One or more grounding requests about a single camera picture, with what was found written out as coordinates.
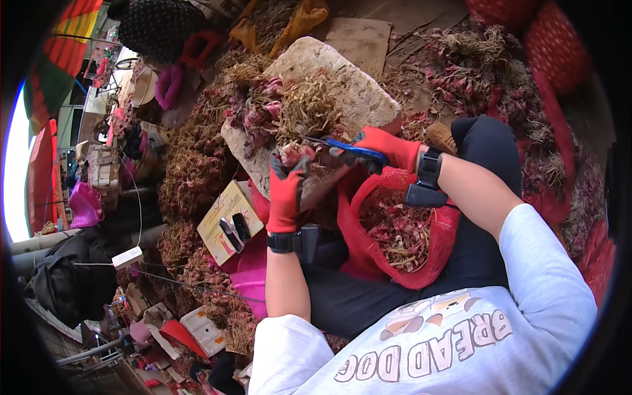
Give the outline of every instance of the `white t-shirt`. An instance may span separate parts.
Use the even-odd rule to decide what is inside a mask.
[[[336,356],[307,321],[264,319],[249,393],[548,392],[588,336],[595,299],[531,205],[509,213],[499,246],[511,293],[461,289],[401,306]]]

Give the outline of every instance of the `hand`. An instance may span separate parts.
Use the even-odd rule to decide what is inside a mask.
[[[303,156],[289,172],[281,164],[279,152],[270,157],[270,219],[266,229],[271,233],[296,231],[296,218],[300,213],[303,182],[312,158]]]
[[[391,162],[391,166],[404,169],[409,173],[416,173],[416,158],[419,151],[420,142],[409,142],[395,137],[384,130],[374,128],[373,126],[365,126],[362,131],[353,138],[352,145],[356,147],[366,148],[378,152],[382,152]],[[343,151],[339,148],[332,147],[329,149],[330,155],[340,157],[347,163],[347,166],[353,166],[355,157],[353,154]],[[367,166],[366,159],[358,159],[358,162]]]

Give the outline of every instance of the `yellow mesh bag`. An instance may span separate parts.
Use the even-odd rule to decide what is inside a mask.
[[[246,17],[252,13],[259,1],[251,0],[246,5],[240,14],[241,21],[229,33],[231,40],[240,41],[246,49],[254,53],[260,52],[257,47],[257,27],[246,20]],[[325,0],[302,0],[289,19],[288,26],[274,43],[269,56],[274,58],[282,48],[311,32],[314,26],[327,18],[328,14],[329,7]]]
[[[311,32],[314,26],[327,19],[328,14],[329,7],[325,0],[302,0],[289,19],[288,26],[274,43],[270,57],[274,58],[282,48]]]

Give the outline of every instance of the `sky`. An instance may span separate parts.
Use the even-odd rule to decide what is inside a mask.
[[[24,107],[24,87],[16,101],[9,137],[6,142],[3,183],[3,213],[6,227],[13,243],[30,238],[25,215],[25,185],[28,160],[31,156],[35,136],[29,142],[29,123]]]

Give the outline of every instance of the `power strip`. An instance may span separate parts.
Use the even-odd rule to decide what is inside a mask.
[[[112,258],[112,264],[116,270],[124,269],[135,262],[143,259],[143,250],[139,246],[127,250]]]

